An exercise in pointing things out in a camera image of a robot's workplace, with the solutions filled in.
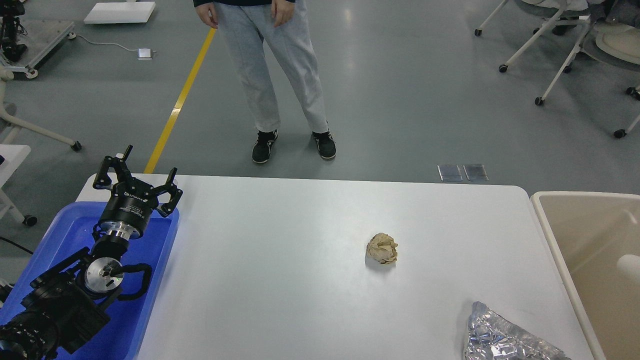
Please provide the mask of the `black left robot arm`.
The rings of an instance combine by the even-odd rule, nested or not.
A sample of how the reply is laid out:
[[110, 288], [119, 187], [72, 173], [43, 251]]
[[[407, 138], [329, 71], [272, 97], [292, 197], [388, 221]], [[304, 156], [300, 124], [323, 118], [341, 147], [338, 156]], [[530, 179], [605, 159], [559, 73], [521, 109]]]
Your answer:
[[93, 188], [110, 193], [102, 214], [90, 230], [93, 245], [84, 246], [36, 276], [20, 302], [22, 310], [1, 326], [3, 360], [54, 360], [58, 351], [73, 354], [111, 321], [108, 308], [132, 302], [156, 290], [156, 269], [165, 264], [125, 264], [130, 243], [141, 239], [153, 215], [171, 217], [183, 190], [172, 168], [158, 185], [135, 177], [127, 159], [106, 155]]

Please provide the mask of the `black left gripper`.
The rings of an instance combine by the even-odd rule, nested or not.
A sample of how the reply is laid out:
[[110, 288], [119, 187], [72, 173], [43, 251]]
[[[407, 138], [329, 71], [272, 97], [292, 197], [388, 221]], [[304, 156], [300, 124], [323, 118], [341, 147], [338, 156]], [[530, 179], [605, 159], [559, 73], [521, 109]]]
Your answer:
[[[126, 164], [132, 145], [126, 147], [122, 157], [106, 155], [94, 177], [93, 188], [111, 190], [110, 199], [98, 220], [98, 227], [107, 230], [116, 223], [126, 224], [132, 228], [131, 239], [139, 239], [144, 235], [150, 223], [151, 214], [156, 210], [162, 218], [173, 214], [182, 198], [183, 190], [174, 182], [178, 168], [173, 167], [167, 175], [166, 182], [154, 187], [141, 180], [135, 180]], [[117, 182], [110, 178], [113, 170]], [[166, 202], [159, 197], [169, 194]]]

